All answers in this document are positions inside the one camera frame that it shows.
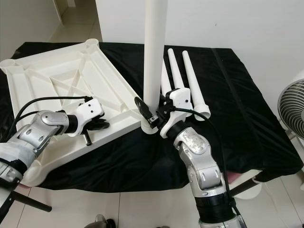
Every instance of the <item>fan grille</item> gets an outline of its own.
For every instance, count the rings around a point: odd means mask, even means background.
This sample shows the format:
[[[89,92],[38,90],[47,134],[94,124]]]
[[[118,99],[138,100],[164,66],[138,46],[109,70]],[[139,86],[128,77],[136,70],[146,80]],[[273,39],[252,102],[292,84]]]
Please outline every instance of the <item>fan grille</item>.
[[[278,110],[285,125],[304,139],[304,81],[296,82],[282,92]]]

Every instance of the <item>white pole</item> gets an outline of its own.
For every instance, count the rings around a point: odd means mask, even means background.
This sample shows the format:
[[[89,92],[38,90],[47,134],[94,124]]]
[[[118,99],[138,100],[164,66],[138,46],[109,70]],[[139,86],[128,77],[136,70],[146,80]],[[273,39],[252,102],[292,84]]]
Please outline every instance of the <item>white pole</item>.
[[[171,85],[164,60],[162,60],[161,79],[161,93],[166,96],[166,93],[171,91]]]
[[[177,65],[175,55],[173,52],[173,49],[168,49],[168,55],[169,55],[169,61],[170,61],[170,67],[172,71],[173,81],[174,81],[174,87],[177,89],[184,88],[184,83],[182,82],[181,73],[179,70],[179,67]]]
[[[146,0],[143,101],[153,115],[156,114],[160,99],[167,7],[168,0]],[[142,130],[154,134],[158,129],[151,129],[143,119]]]
[[[208,105],[205,104],[203,95],[201,94],[201,90],[199,87],[199,83],[196,79],[189,54],[187,51],[182,52],[182,56],[184,59],[185,67],[186,67],[186,73],[187,73],[187,78],[189,82],[189,87],[191,91],[191,96],[194,104],[194,110],[198,113],[203,114],[205,117],[209,118],[211,116],[210,110]],[[195,118],[199,121],[203,121],[204,119],[200,118],[197,115],[194,115]]]

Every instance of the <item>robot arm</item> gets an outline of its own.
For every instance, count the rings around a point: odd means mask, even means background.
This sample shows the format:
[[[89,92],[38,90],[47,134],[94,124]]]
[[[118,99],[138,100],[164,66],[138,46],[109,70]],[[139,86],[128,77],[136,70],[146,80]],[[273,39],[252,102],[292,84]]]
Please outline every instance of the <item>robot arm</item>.
[[[135,103],[151,128],[160,129],[162,138],[169,138],[185,163],[187,174],[199,211],[201,228],[245,228],[241,216],[233,213],[235,201],[226,192],[224,178],[211,155],[211,146],[206,138],[187,127],[187,113],[175,111],[176,107],[190,108],[190,90],[175,89],[162,99],[163,106],[152,115],[140,99]]]
[[[11,192],[49,144],[51,137],[64,133],[71,137],[83,134],[87,145],[90,145],[87,130],[109,126],[105,120],[99,119],[103,115],[97,99],[80,105],[72,114],[40,111],[30,124],[23,126],[7,142],[0,143],[0,223],[13,202]]]

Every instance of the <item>black fabric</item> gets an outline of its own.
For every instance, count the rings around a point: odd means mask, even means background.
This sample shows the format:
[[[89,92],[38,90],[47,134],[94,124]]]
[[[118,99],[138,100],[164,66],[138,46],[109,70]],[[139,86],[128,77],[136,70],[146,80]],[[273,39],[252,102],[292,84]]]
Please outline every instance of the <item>black fabric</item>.
[[[72,43],[25,43],[13,58],[69,45]],[[268,181],[302,168],[303,163],[280,123],[231,49],[166,46],[164,60],[172,87],[169,48],[174,49],[186,87],[189,84],[181,53],[184,50],[189,53],[205,102],[211,110],[210,120],[221,134],[229,171],[262,170],[256,180]],[[100,43],[100,49],[142,97],[143,45]],[[0,81],[2,135],[13,117],[3,73]],[[212,155],[221,168],[218,142],[212,129],[205,122],[197,122],[193,116],[187,118],[187,125],[209,140]],[[146,135],[139,128],[53,170],[40,187],[120,192],[175,189],[187,183],[185,166],[172,143],[159,134]]]

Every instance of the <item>white plastic table frame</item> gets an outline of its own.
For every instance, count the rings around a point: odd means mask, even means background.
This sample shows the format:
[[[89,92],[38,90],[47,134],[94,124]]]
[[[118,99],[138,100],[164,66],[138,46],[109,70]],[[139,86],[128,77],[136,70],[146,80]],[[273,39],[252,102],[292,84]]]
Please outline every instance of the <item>white plastic table frame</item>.
[[[135,105],[137,94],[99,49],[97,39],[40,53],[7,59],[0,63],[7,75],[14,115],[32,99],[45,96],[92,96],[102,105],[110,127],[91,131],[93,144],[83,137],[54,136],[49,146],[25,173],[22,184],[37,186],[53,169],[78,158],[136,128],[141,115]],[[83,100],[48,100],[30,105],[24,114],[38,110],[75,110]],[[21,120],[17,129],[33,116]]]

